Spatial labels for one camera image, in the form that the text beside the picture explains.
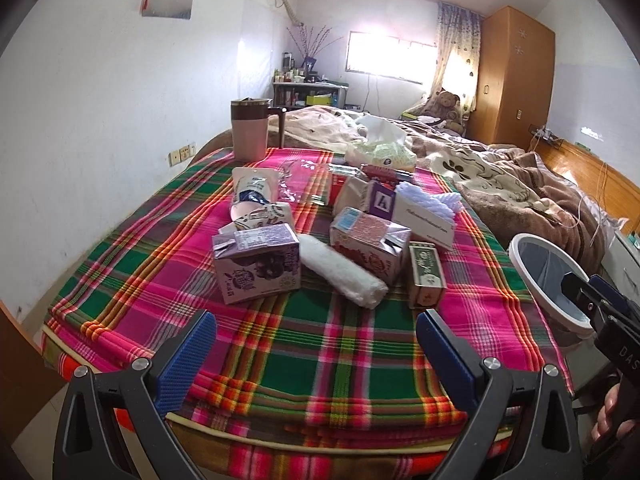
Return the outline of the right hand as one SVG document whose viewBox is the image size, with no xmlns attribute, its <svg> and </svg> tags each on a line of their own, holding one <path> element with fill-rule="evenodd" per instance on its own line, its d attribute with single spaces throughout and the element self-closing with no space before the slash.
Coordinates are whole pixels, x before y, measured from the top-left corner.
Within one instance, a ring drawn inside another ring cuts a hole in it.
<svg viewBox="0 0 640 480">
<path fill-rule="evenodd" d="M 609 434 L 613 427 L 612 414 L 614 408 L 616 408 L 618 393 L 620 392 L 620 385 L 615 385 L 605 396 L 604 404 L 599 411 L 597 422 L 591 430 L 591 439 L 593 442 L 597 442 L 603 436 Z M 629 434 L 634 428 L 638 426 L 636 420 L 626 420 L 618 426 L 616 431 L 616 438 L 618 440 L 623 439 L 626 434 Z"/>
</svg>

